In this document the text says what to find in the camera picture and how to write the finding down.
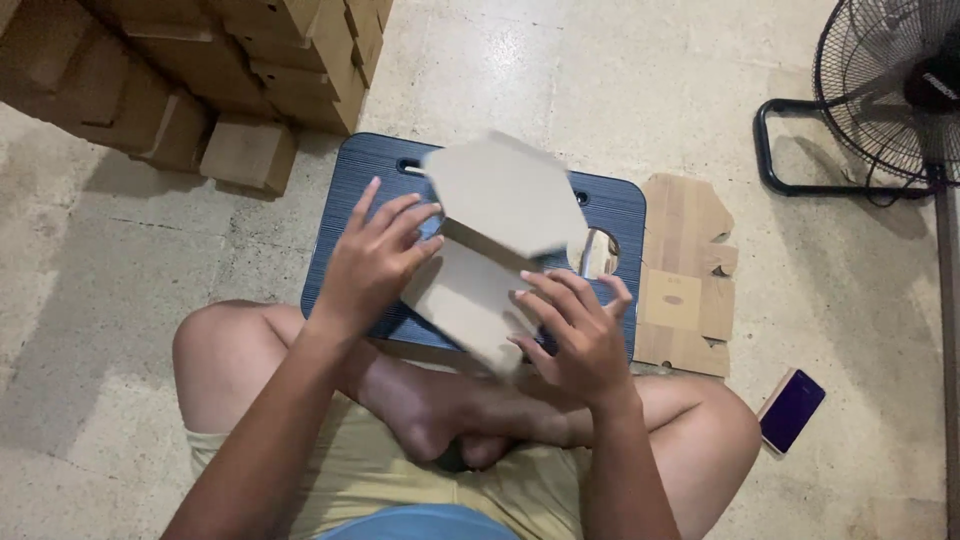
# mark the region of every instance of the concrete floor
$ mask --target concrete floor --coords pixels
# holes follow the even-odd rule
[[[446,145],[493,127],[573,169],[713,183],[741,250],[728,384],[760,407],[795,366],[828,392],[713,539],[945,537],[932,205],[787,200],[756,173],[752,115],[811,94],[830,9],[396,0],[364,112],[367,131]],[[783,177],[862,170],[816,122],[775,124]],[[158,535],[191,481],[174,329],[215,300],[298,301],[340,142],[305,135],[264,203],[0,106],[0,536]]]

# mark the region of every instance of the blue plastic board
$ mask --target blue plastic board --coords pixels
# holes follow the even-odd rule
[[[420,174],[407,172],[407,169],[418,167],[423,156],[438,148],[440,147],[375,134],[354,135],[340,147],[330,192],[326,197],[324,217],[310,261],[310,270],[300,297],[300,309],[304,317],[310,316],[324,282],[326,262],[347,226],[353,206],[360,200],[360,195],[370,180],[378,176],[383,182],[373,202],[371,215],[385,202],[404,193],[416,191],[424,200],[436,201],[437,197],[430,182]],[[627,288],[634,295],[634,303],[627,310],[623,321],[627,358],[632,359],[646,199],[640,189],[630,182],[577,172],[570,172],[569,179],[573,191],[581,201],[587,223],[613,236],[619,246],[619,265],[614,274],[627,284]],[[441,219],[433,218],[424,224],[424,238],[439,228]],[[542,262],[546,268],[570,267],[566,252],[548,255]],[[598,281],[591,281],[591,284],[602,304],[610,301],[612,292],[604,284]],[[383,318],[371,329],[369,336],[463,351],[401,302],[387,309]],[[540,341],[548,352],[556,350],[556,345],[549,336],[542,335]]]

